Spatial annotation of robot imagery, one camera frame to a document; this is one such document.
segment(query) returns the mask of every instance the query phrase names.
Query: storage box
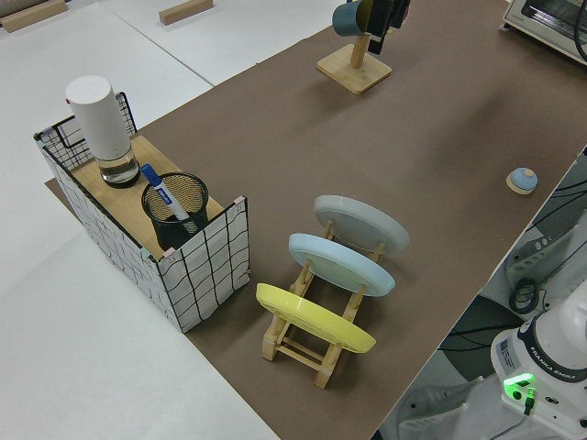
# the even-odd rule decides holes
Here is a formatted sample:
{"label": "storage box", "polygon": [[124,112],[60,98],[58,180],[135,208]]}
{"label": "storage box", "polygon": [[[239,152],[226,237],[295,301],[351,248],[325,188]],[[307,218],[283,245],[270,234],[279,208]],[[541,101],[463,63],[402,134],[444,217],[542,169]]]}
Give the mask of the storage box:
{"label": "storage box", "polygon": [[[157,164],[158,172],[176,171],[177,167],[145,138],[136,137],[126,96],[119,93],[116,99],[138,161]],[[139,181],[128,190],[111,190],[105,183],[92,182],[101,178],[74,116],[34,138],[88,234],[180,331],[187,332],[206,319],[249,281],[245,197],[240,196],[226,209],[211,198],[209,224],[166,255],[140,208],[145,185]]]}

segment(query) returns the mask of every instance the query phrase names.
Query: brown table surface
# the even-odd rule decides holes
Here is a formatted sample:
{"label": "brown table surface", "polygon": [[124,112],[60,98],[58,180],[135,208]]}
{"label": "brown table surface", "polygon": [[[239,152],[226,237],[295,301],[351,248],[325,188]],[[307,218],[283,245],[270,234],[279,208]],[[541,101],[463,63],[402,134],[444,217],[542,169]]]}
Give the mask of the brown table surface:
{"label": "brown table surface", "polygon": [[[585,69],[501,32],[505,8],[413,2],[379,57],[392,76],[364,95],[316,70],[352,41],[328,28],[140,130],[220,203],[249,197],[251,282],[187,336],[279,437],[368,439],[585,144]],[[530,196],[505,185],[520,166],[538,174]],[[271,315],[255,301],[257,282],[294,281],[288,237],[321,233],[320,194],[372,204],[412,239],[381,260],[395,290],[359,310],[376,346],[343,353],[326,390],[261,358]],[[308,298],[341,312],[348,295],[317,280]]]}

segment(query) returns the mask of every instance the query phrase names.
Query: black pen holder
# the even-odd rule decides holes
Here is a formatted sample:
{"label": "black pen holder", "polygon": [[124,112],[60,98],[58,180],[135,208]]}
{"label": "black pen holder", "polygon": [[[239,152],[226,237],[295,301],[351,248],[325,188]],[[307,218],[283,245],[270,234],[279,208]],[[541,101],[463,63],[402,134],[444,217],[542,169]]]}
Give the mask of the black pen holder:
{"label": "black pen holder", "polygon": [[169,205],[150,184],[142,194],[141,203],[145,214],[153,223],[161,249],[179,249],[208,224],[205,209],[208,203],[208,190],[198,177],[187,172],[168,172],[161,175],[161,179],[188,214],[188,218],[178,220]]}

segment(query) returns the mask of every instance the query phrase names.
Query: white table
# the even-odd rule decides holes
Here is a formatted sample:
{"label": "white table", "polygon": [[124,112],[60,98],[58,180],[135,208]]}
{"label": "white table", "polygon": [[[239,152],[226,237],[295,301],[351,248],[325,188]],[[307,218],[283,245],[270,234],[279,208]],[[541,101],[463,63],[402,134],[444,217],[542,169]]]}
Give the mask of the white table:
{"label": "white table", "polygon": [[68,6],[0,29],[0,438],[275,438],[44,185],[32,135],[71,114],[72,79],[108,78],[139,127],[210,89],[103,5]]}
{"label": "white table", "polygon": [[213,85],[330,26],[334,9],[345,3],[215,0],[214,7],[164,26],[159,21],[159,11],[182,1],[101,0],[130,26]]}

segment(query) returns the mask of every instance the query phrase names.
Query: grid pattern box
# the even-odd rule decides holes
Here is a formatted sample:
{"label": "grid pattern box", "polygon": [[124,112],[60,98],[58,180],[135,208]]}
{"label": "grid pattern box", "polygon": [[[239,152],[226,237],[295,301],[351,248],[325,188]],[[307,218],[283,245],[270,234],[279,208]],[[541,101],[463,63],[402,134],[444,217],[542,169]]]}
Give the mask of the grid pattern box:
{"label": "grid pattern box", "polygon": [[[116,99],[127,132],[134,136],[137,129],[127,98],[119,93]],[[175,252],[156,260],[72,173],[93,159],[75,117],[34,138],[90,237],[177,329],[187,332],[249,282],[246,197],[237,198]]]}

